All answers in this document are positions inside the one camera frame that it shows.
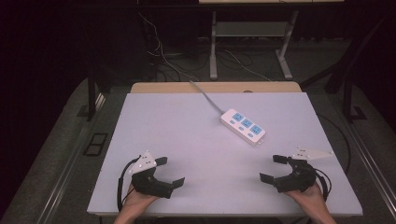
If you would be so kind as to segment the wooden table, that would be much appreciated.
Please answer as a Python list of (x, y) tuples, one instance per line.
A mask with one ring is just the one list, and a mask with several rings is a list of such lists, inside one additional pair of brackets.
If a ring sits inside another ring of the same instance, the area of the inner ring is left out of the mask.
[[(252, 82), (198, 82), (205, 92), (301, 92), (299, 84), (293, 81)], [(193, 93), (198, 92), (190, 82), (139, 82), (131, 93)]]

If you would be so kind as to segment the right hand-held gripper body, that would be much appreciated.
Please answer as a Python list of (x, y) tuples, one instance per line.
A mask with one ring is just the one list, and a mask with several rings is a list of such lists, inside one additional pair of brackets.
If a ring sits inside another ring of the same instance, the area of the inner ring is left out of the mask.
[(291, 173), (286, 176), (275, 177), (274, 186), (279, 192), (292, 190), (304, 192), (309, 187), (312, 187), (318, 179), (323, 191), (325, 193), (330, 193), (332, 190), (330, 178), (308, 162), (328, 158), (332, 155), (332, 151), (298, 147), (290, 156), (285, 156), (289, 158), (287, 164), (291, 167)]

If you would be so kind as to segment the grey metal stand frame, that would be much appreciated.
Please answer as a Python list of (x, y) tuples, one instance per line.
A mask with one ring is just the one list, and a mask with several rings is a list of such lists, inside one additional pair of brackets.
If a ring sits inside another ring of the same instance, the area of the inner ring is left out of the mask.
[(212, 12), (211, 44), (209, 54), (209, 77), (218, 79), (216, 39), (218, 37), (282, 37), (283, 44), (276, 50), (276, 58), (285, 79), (292, 73), (285, 58), (299, 11), (291, 13), (289, 21), (219, 21), (217, 12)]

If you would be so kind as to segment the person's left hand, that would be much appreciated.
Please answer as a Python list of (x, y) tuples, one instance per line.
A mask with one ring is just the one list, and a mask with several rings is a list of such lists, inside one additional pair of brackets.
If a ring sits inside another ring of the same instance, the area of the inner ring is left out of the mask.
[(130, 185), (121, 212), (129, 217), (140, 217), (156, 200), (158, 197), (137, 192)]

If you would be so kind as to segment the white power strip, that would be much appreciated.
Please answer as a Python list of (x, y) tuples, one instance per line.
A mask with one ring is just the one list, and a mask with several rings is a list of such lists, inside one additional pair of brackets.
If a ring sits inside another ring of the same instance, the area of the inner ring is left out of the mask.
[(260, 125), (234, 109), (223, 113), (220, 122), (253, 147), (261, 144), (265, 136), (265, 130)]

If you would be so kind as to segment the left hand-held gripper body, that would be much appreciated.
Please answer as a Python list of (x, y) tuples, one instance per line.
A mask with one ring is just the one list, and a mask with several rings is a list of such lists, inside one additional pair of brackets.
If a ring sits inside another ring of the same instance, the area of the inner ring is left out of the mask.
[(137, 192), (169, 199), (173, 192), (172, 184), (155, 178), (158, 167), (155, 160), (149, 151), (144, 152), (128, 171), (131, 183)]

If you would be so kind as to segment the black metal stand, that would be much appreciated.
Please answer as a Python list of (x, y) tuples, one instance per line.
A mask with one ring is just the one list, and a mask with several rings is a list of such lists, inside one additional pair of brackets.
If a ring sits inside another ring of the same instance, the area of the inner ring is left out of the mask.
[(357, 19), (353, 22), (354, 35), (348, 51), (348, 64), (345, 70), (345, 81), (344, 81), (344, 96), (343, 96), (343, 115), (349, 122), (352, 122), (354, 116), (351, 114), (352, 104), (352, 76), (353, 66), (355, 65), (358, 57), (361, 53), (362, 44), (364, 42), (366, 28), (364, 16), (359, 14)]

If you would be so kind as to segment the black floor socket plate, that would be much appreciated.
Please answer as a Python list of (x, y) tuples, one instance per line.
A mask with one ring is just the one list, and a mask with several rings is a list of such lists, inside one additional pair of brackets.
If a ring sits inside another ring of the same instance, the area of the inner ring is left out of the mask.
[(83, 151), (84, 156), (98, 157), (101, 155), (105, 146), (108, 134), (107, 133), (94, 133), (89, 144)]

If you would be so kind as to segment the person's right hand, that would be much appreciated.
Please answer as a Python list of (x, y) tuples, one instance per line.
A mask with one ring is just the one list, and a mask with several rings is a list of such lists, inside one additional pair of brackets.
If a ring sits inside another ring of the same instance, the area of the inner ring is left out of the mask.
[(322, 218), (328, 212), (317, 183), (304, 192), (292, 190), (287, 191), (286, 195), (291, 197), (309, 217)]

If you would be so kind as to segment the white table cover board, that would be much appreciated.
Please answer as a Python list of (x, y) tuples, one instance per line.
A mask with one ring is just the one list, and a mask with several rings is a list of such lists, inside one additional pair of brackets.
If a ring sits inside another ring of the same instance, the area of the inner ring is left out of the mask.
[[(220, 122), (234, 109), (265, 130), (253, 147)], [(332, 151), (308, 96), (303, 93), (131, 93), (126, 97), (88, 211), (117, 214), (122, 170), (145, 151), (168, 162), (155, 176), (164, 182), (182, 177), (184, 185), (160, 199), (148, 216), (292, 217), (301, 209), (284, 194), (261, 182), (260, 174), (283, 176), (288, 165), (274, 155), (290, 156), (298, 147)], [(332, 181), (327, 200), (336, 217), (359, 216), (361, 204), (337, 160), (312, 160)]]

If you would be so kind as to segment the metal floor rail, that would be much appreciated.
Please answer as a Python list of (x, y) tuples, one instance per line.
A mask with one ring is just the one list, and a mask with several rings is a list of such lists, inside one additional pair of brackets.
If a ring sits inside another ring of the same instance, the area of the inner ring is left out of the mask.
[(370, 120), (355, 120), (345, 126), (382, 200), (396, 219), (396, 133), (388, 124)]
[(91, 128), (97, 120), (95, 113), (99, 113), (106, 101), (106, 97), (99, 93), (93, 98), (89, 98), (89, 102), (93, 102), (93, 114), (90, 116), (89, 120), (84, 120), (83, 125), (78, 133), (77, 140), (74, 142), (74, 147), (71, 150), (71, 154), (67, 159), (67, 162), (59, 175), (53, 189), (50, 192), (48, 201), (45, 204), (38, 221), (36, 224), (50, 224), (54, 214), (64, 196), (68, 184), (71, 181), (72, 175), (75, 171), (75, 164), (78, 160), (79, 155), (82, 153), (84, 145), (86, 144), (86, 139), (90, 135)]

